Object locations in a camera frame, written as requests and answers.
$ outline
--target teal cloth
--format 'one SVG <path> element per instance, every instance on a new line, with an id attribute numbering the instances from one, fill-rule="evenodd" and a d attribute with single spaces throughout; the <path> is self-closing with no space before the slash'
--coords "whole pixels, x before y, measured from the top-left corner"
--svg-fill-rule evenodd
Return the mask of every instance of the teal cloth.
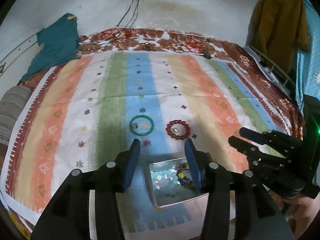
<path id="1" fill-rule="evenodd" d="M 80 58 L 76 55 L 81 49 L 76 17 L 68 20 L 69 16 L 73 14 L 65 14 L 37 33 L 38 45 L 44 47 L 31 61 L 22 81 L 41 70 L 67 64 L 70 60 Z"/>

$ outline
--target silver screw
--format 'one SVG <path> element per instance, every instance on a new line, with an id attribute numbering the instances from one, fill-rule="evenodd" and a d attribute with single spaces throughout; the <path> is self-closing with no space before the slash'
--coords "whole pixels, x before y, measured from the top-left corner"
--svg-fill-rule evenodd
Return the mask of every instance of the silver screw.
<path id="1" fill-rule="evenodd" d="M 244 174 L 245 174 L 247 177 L 252 177 L 252 176 L 253 176 L 252 171 L 249 171 L 249 170 L 246 170 L 246 171 L 244 172 Z"/>
<path id="2" fill-rule="evenodd" d="M 217 164 L 217 163 L 210 163 L 210 164 L 209 164 L 209 167 L 212 168 L 212 169 L 217 169 L 217 168 L 219 168 L 219 164 Z"/>
<path id="3" fill-rule="evenodd" d="M 108 168 L 113 168 L 114 166 L 116 166 L 116 163 L 115 163 L 115 162 L 108 162 L 108 163 L 107 163 L 107 167 L 108 167 Z"/>
<path id="4" fill-rule="evenodd" d="M 78 169 L 71 171 L 72 176 L 78 176 L 79 174 L 80 174 L 80 170 Z"/>

